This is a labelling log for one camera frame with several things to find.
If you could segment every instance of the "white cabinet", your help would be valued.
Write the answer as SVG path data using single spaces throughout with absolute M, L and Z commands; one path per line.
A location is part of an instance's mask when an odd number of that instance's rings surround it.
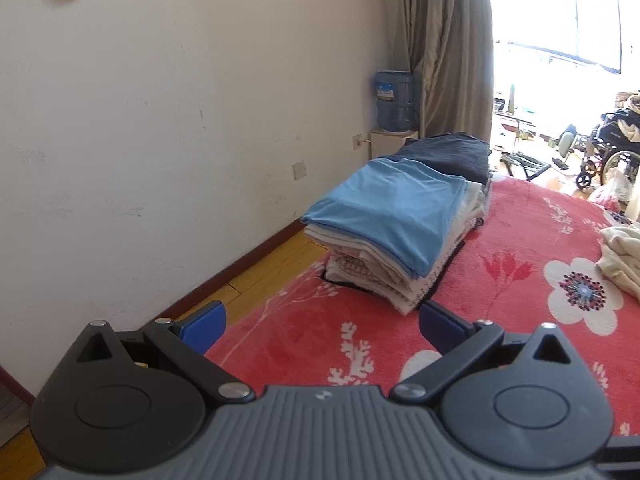
M 394 134 L 392 132 L 376 128 L 369 133 L 369 140 L 371 141 L 369 145 L 370 158 L 376 158 L 377 156 L 383 155 L 393 155 L 404 146 L 405 140 L 417 138 L 418 132 L 415 130 Z

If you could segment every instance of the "dark blue folded shirt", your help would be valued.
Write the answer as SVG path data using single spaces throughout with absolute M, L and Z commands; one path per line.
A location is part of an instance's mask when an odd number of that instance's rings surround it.
M 489 145 L 463 132 L 427 137 L 381 158 L 418 160 L 440 173 L 485 185 L 489 176 Z

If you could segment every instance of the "bed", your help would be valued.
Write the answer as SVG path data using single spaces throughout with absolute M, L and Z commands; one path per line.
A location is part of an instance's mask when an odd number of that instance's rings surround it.
M 469 233 L 433 300 L 510 332 L 555 321 L 616 414 L 640 433 L 640 305 L 603 278 L 599 229 L 624 219 L 593 203 L 495 175 L 485 225 Z M 266 384 L 379 384 L 387 391 L 439 357 L 385 300 L 321 279 L 322 259 L 237 324 L 206 356 Z

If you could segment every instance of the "wooden floor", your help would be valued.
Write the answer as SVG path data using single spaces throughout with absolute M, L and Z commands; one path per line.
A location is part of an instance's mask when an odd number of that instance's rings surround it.
M 29 423 L 29 407 L 0 384 L 0 447 Z
M 181 317 L 211 300 L 220 300 L 226 306 L 229 324 L 233 324 L 325 253 L 326 249 L 300 232 Z M 43 468 L 44 462 L 28 428 L 0 448 L 0 480 L 28 480 Z

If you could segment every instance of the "wall socket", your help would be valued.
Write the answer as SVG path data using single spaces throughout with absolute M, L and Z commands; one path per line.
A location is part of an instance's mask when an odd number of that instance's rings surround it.
M 293 165 L 293 180 L 300 180 L 306 176 L 305 161 L 301 160 Z
M 366 142 L 366 140 L 365 140 L 365 138 L 364 138 L 364 136 L 362 134 L 354 135 L 353 136 L 353 149 L 357 150 L 365 142 Z

